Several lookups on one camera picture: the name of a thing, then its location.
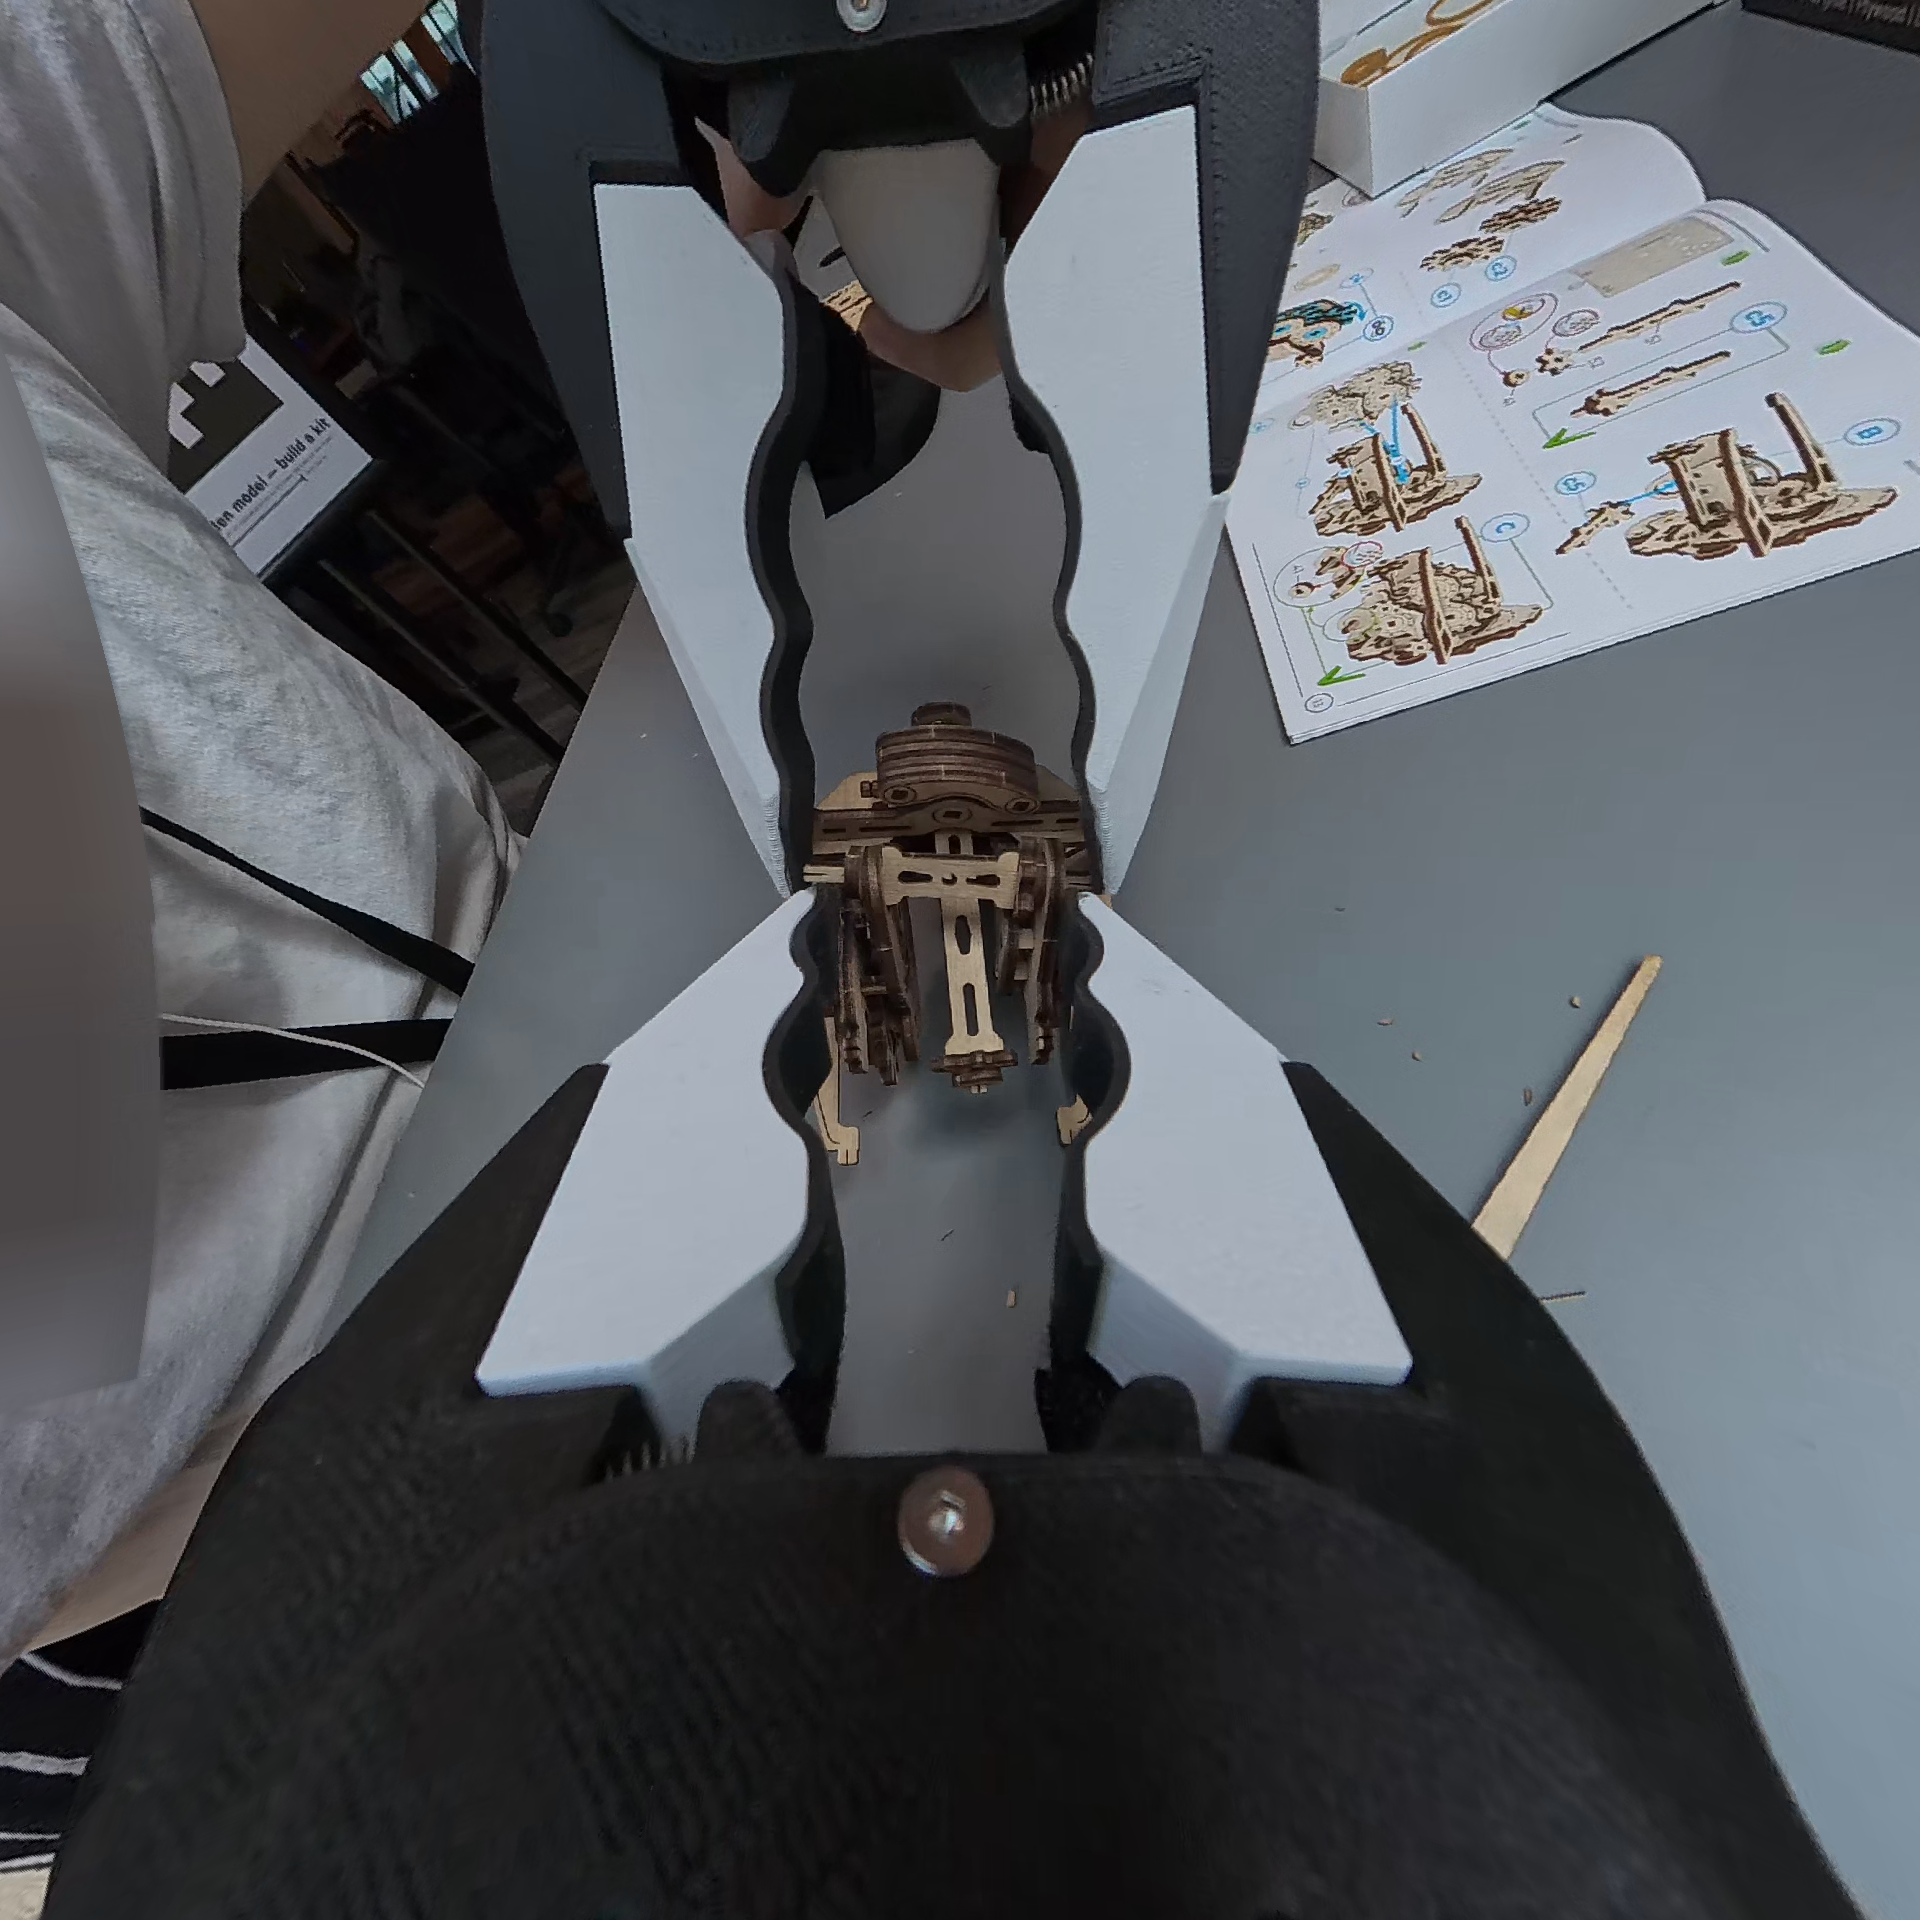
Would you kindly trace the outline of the assembly instruction booklet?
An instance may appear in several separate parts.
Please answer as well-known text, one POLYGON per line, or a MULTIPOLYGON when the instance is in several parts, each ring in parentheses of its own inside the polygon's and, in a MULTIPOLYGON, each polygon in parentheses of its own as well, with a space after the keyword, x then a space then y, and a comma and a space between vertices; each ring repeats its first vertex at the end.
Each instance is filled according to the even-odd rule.
POLYGON ((1286 739, 1916 548, 1916 378, 1654 129, 1317 188, 1229 509, 1286 739))

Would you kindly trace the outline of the person's left hand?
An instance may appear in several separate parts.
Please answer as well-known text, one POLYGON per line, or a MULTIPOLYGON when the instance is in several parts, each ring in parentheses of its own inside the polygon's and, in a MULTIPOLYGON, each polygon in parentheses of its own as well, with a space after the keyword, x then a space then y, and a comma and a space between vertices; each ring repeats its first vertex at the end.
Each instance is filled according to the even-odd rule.
POLYGON ((1000 373, 991 305, 985 300, 935 331, 913 331, 872 302, 856 334, 879 361, 949 394, 972 394, 1000 373))

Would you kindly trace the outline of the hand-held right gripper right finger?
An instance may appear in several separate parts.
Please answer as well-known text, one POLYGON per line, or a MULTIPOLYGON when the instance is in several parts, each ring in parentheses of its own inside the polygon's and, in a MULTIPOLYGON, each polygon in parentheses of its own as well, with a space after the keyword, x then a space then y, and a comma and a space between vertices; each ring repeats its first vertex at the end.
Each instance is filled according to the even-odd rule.
POLYGON ((1141 1377, 1206 1446, 1267 1377, 1399 1386, 1409 1356, 1281 1056, 1095 897, 1063 934, 1068 1147, 1043 1373, 1055 1450, 1141 1377))

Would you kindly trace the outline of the person's white sweatshirt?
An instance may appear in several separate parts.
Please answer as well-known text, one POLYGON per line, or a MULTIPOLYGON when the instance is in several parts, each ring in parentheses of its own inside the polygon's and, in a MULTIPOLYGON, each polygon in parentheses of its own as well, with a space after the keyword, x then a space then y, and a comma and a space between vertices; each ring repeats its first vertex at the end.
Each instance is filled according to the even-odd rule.
MULTIPOLYGON (((488 782, 160 467, 173 378, 241 330, 244 163, 215 69, 190 5, 5 5, 5 353, 137 801, 473 955, 516 860, 488 782)), ((165 1588, 239 1422, 317 1348, 413 1104, 350 1064, 160 1099, 140 1369, 5 1420, 5 1659, 165 1588)))

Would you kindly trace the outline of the black white-striped fabric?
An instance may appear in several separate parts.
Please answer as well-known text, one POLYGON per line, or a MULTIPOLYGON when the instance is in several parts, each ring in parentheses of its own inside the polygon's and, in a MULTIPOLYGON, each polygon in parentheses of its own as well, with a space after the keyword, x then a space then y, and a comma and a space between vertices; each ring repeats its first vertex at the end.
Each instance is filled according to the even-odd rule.
POLYGON ((46 1868, 158 1604, 22 1653, 1 1672, 1 1868, 46 1868))

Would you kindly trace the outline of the thin wooden stick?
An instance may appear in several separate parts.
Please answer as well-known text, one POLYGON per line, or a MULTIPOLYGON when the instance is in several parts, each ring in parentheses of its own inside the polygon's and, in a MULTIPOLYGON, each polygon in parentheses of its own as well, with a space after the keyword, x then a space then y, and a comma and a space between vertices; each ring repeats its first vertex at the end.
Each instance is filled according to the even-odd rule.
POLYGON ((1609 1012, 1595 1027, 1585 1048, 1573 1060, 1563 1083, 1542 1104, 1526 1139, 1504 1169, 1496 1185, 1475 1219, 1475 1233, 1502 1258, 1511 1259, 1547 1181, 1567 1152, 1573 1133, 1638 1016, 1646 994, 1664 970, 1664 961, 1651 954, 1638 961, 1632 978, 1622 985, 1609 1012))

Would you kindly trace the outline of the white cardboard box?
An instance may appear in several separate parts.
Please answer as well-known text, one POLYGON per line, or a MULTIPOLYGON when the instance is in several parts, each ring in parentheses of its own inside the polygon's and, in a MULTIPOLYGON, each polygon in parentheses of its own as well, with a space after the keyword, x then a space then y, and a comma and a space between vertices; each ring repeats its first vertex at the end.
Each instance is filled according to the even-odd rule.
POLYGON ((1324 2, 1312 155, 1376 196, 1693 12, 1699 2, 1324 2))

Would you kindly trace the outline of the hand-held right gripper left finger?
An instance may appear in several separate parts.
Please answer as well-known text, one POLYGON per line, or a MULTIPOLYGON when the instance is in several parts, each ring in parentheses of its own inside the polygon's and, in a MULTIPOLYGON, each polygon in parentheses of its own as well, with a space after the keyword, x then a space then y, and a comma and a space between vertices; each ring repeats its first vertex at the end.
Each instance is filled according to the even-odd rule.
POLYGON ((727 1381, 791 1386, 825 1436, 845 1262, 804 1114, 828 1066, 830 925, 791 897, 605 1059, 475 1381, 635 1386, 665 1443, 727 1381))

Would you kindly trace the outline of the wooden mechanical model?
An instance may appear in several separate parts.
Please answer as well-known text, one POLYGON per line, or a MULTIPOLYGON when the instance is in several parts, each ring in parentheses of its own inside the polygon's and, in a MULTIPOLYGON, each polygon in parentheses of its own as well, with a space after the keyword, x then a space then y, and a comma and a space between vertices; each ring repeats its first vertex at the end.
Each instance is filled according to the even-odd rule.
POLYGON ((859 1152, 844 1077, 894 1085, 925 1066, 980 1094, 1020 1066, 996 997, 1022 1002, 1031 1064, 1053 1059, 1072 1021, 1064 925, 1097 861, 1078 790, 963 704, 877 734, 875 765, 816 806, 804 881, 831 920, 835 973, 814 1121, 840 1165, 859 1152))

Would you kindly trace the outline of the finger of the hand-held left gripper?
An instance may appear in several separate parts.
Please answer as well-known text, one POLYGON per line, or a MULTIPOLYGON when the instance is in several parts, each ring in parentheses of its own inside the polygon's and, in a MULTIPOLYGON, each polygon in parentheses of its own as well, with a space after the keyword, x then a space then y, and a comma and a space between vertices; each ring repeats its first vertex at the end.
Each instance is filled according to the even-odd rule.
POLYGON ((1112 892, 1158 790, 1228 508, 1212 485, 1193 120, 1086 133, 1004 300, 1016 379, 1072 478, 1063 619, 1089 675, 1084 773, 1112 892))
POLYGON ((814 202, 799 250, 732 233, 694 188, 591 189, 607 298, 630 562, 757 856, 793 888, 793 806, 764 723, 787 642, 801 656, 787 512, 808 480, 823 515, 900 474, 937 420, 937 387, 875 361, 853 326, 856 289, 814 202))

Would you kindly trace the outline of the white sign with black pattern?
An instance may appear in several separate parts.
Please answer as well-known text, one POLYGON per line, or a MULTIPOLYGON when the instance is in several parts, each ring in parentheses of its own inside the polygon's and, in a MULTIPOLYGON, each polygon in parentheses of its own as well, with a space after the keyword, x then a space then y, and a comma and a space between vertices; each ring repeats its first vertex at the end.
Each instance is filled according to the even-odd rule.
POLYGON ((257 340, 169 392, 169 480, 268 578, 373 470, 375 454, 257 340))

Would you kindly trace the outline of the grey desk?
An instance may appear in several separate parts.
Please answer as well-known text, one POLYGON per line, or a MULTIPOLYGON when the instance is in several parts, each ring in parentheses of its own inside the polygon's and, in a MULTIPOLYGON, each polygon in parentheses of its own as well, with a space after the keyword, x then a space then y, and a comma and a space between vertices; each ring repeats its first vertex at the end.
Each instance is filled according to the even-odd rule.
MULTIPOLYGON (((1916 56, 1719 6, 1576 88, 1916 326, 1916 56)), ((916 701, 1052 753, 1061 498, 1000 387, 823 532, 816 754, 916 701)), ((337 1313, 576 1066, 776 902, 647 605, 609 654, 337 1313)), ((1857 1901, 1916 1915, 1916 555, 1288 748, 1220 552, 1126 921, 1471 1213, 1664 955, 1517 1269, 1664 1481, 1857 1901)), ((1040 1438, 1061 1147, 1027 1081, 867 1099, 853 1450, 1040 1438)))

